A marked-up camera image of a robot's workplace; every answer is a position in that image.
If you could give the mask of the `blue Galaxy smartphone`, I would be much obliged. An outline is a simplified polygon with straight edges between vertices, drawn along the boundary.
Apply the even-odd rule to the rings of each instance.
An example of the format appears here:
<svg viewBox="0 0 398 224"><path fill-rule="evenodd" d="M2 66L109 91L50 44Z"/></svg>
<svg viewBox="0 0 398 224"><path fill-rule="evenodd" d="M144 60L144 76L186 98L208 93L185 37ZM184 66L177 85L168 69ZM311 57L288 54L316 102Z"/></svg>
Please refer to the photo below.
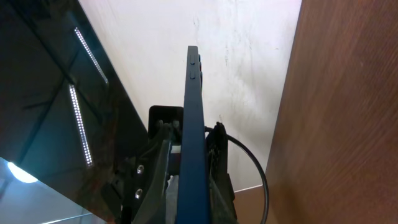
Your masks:
<svg viewBox="0 0 398 224"><path fill-rule="evenodd" d="M203 116L201 62L197 46L187 49L177 224L210 223L208 158Z"/></svg>

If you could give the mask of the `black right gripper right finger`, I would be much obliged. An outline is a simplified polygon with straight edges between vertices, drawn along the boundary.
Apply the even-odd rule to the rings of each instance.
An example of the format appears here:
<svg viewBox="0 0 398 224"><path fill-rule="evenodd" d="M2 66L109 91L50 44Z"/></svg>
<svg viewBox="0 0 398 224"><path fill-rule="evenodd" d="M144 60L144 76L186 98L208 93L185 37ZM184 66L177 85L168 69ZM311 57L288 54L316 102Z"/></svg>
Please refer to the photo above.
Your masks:
<svg viewBox="0 0 398 224"><path fill-rule="evenodd" d="M210 180L212 223L237 223L234 190L228 174L228 137L225 127L217 122L206 127L206 148Z"/></svg>

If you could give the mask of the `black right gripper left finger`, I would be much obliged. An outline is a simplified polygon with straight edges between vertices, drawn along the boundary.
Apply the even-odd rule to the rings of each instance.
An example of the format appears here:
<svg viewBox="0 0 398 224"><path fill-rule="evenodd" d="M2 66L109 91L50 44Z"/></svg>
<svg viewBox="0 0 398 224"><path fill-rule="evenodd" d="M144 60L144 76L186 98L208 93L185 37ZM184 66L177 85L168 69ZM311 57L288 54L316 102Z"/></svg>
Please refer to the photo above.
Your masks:
<svg viewBox="0 0 398 224"><path fill-rule="evenodd" d="M151 185L132 224L165 224L166 188L171 140L163 140Z"/></svg>

